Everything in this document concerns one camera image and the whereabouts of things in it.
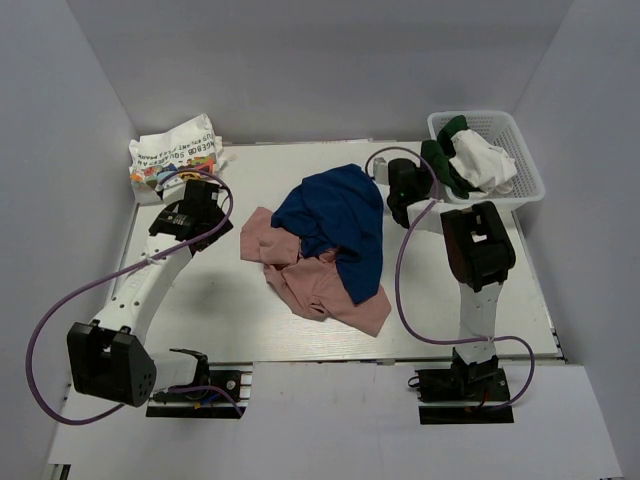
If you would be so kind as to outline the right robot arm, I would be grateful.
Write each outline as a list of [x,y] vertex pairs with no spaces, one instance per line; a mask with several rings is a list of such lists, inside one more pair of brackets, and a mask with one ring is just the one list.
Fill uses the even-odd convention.
[[[374,180],[389,187],[387,205],[392,218],[407,229],[396,260],[396,308],[405,329],[414,338],[453,347],[451,384],[461,397],[472,399],[484,391],[498,371],[494,345],[497,303],[516,255],[501,217],[490,202],[435,213],[432,176],[406,158],[373,160]],[[448,264],[460,290],[459,334],[456,340],[419,335],[409,324],[401,303],[400,272],[411,234],[433,230],[443,235]]]

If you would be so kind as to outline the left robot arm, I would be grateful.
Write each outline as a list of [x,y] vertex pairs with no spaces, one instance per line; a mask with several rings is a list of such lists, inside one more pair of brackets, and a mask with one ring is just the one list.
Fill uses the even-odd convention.
[[126,274],[107,305],[67,334],[73,386],[84,395],[139,407],[158,391],[178,388],[199,399],[211,387],[204,354],[185,348],[148,352],[151,322],[180,272],[232,229],[218,204],[219,185],[191,179],[148,230],[142,265]]

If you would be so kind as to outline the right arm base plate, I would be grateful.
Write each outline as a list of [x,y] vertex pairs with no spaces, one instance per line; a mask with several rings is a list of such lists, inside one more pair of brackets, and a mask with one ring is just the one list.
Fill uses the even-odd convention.
[[490,379],[467,390],[455,383],[449,369],[417,370],[407,381],[417,393],[421,425],[499,425],[514,422],[511,406],[497,409],[510,400],[505,372],[498,369]]

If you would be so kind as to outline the blue t shirt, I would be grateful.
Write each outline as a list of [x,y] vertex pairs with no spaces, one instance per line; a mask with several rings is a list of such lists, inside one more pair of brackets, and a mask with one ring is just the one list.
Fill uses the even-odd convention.
[[382,196],[355,164],[304,178],[271,216],[271,226],[301,241],[305,258],[336,251],[337,273],[351,301],[378,292],[383,270]]

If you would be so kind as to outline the pink printed t shirt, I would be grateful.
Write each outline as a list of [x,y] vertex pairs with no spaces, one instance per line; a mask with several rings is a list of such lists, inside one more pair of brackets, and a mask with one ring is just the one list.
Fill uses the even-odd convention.
[[291,312],[309,320],[329,317],[376,337],[391,312],[383,287],[354,304],[339,277],[336,251],[304,258],[300,239],[271,226],[272,211],[258,207],[240,232],[240,258],[262,265],[265,281]]

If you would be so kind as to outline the white and green t shirt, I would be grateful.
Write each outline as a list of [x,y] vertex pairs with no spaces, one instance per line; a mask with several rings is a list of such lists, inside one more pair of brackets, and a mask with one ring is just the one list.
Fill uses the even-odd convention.
[[462,115],[451,119],[435,140],[423,141],[420,155],[438,181],[463,199],[508,193],[517,175],[514,159],[471,130]]

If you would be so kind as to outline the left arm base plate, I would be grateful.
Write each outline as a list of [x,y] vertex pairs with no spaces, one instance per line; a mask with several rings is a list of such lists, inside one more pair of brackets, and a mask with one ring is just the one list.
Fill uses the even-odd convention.
[[253,367],[211,365],[209,383],[218,390],[161,391],[146,404],[148,418],[238,420],[248,406]]

